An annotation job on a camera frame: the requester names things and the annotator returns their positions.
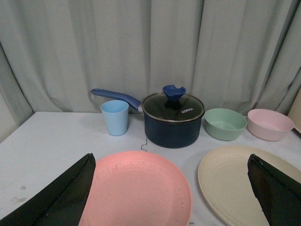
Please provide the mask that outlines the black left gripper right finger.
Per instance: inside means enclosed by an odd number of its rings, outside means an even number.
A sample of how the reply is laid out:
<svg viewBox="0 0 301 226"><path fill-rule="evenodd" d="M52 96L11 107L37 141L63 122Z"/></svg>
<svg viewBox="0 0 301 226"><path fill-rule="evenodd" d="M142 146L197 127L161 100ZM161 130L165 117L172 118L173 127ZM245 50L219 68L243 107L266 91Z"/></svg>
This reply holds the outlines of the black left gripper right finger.
<svg viewBox="0 0 301 226"><path fill-rule="evenodd" d="M250 155L248 178L270 226L301 224L301 184L255 154Z"/></svg>

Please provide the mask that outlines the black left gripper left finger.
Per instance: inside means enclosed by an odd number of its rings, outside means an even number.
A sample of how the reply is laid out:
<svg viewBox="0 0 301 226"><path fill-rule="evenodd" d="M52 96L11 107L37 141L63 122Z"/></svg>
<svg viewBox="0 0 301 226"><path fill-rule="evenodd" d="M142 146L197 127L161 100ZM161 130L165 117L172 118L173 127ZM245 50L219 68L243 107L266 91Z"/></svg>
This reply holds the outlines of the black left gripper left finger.
<svg viewBox="0 0 301 226"><path fill-rule="evenodd" d="M25 204L0 220L2 226L77 226L90 193L96 162L86 154Z"/></svg>

